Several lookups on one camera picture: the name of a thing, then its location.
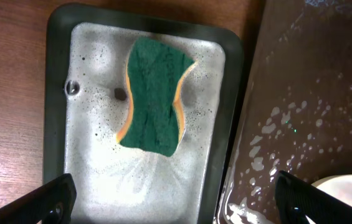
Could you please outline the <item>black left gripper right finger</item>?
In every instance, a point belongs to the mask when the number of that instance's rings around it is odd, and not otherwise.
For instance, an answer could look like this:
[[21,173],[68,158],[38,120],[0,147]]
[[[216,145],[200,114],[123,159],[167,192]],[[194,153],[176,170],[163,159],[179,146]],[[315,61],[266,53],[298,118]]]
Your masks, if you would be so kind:
[[277,174],[275,201],[282,224],[352,223],[352,207],[288,172]]

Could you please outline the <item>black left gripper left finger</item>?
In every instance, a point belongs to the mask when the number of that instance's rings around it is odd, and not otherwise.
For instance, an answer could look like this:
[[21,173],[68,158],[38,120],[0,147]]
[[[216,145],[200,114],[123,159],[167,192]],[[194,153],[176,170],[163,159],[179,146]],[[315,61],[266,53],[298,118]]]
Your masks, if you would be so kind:
[[77,198],[74,180],[63,174],[0,208],[0,223],[70,223]]

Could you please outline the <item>green yellow sponge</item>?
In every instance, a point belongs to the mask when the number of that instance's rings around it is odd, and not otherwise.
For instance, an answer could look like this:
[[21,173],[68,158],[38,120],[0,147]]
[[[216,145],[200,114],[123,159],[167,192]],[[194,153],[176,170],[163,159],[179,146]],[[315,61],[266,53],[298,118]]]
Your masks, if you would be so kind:
[[135,41],[126,63],[129,112],[116,135],[123,147],[172,156],[184,133],[181,89],[195,61],[157,40]]

